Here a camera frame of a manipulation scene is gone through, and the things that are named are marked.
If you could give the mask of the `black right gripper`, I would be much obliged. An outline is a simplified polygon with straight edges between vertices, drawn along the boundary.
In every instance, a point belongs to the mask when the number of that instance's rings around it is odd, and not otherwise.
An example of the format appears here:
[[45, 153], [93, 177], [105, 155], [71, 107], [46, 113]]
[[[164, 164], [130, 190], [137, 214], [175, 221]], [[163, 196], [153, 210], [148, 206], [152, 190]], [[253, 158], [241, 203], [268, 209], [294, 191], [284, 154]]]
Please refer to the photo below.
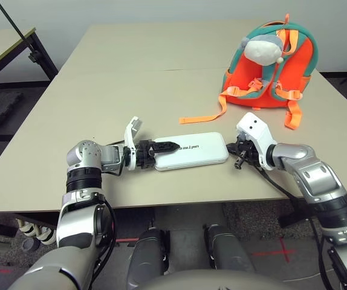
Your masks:
[[237, 153], [238, 157], [235, 161], [235, 168], [241, 169], [244, 163], [247, 163], [253, 167], [260, 168], [259, 154], [255, 145], [250, 140], [243, 140], [238, 137], [236, 143], [229, 143], [226, 145], [229, 153]]

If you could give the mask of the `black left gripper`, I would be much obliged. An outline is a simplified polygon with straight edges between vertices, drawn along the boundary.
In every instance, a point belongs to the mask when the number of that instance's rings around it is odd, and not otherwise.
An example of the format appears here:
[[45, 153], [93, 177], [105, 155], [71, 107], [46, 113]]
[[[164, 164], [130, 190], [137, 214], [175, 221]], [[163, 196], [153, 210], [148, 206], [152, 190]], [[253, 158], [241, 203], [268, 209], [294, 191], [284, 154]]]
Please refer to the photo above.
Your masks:
[[179, 148], [179, 144], [171, 141], [141, 140], [136, 145], [136, 166], [141, 169], [150, 169], [155, 165], [155, 153], [174, 152]]

